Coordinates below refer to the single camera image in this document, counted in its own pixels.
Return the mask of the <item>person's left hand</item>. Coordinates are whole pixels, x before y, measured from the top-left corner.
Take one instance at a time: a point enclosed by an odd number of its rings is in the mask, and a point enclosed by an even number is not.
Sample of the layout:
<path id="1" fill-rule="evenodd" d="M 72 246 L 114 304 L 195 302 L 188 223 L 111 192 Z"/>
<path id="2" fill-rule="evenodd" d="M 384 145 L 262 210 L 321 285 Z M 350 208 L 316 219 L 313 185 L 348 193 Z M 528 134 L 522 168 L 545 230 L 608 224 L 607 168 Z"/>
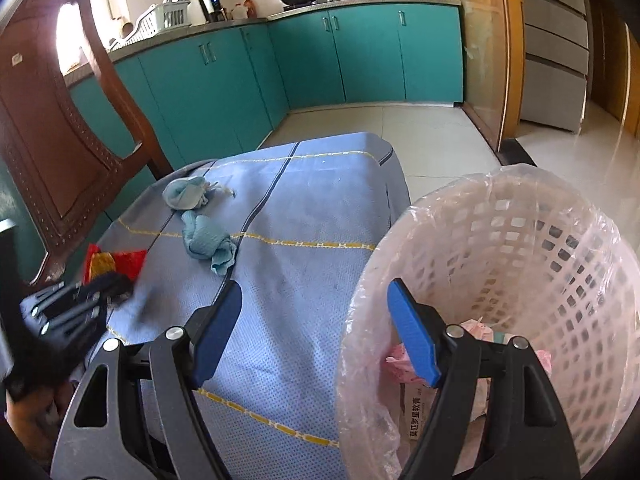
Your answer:
<path id="1" fill-rule="evenodd" d="M 72 382 L 63 382 L 56 388 L 39 388 L 19 401 L 6 395 L 6 420 L 40 465 L 52 460 L 58 430 L 74 392 Z"/>

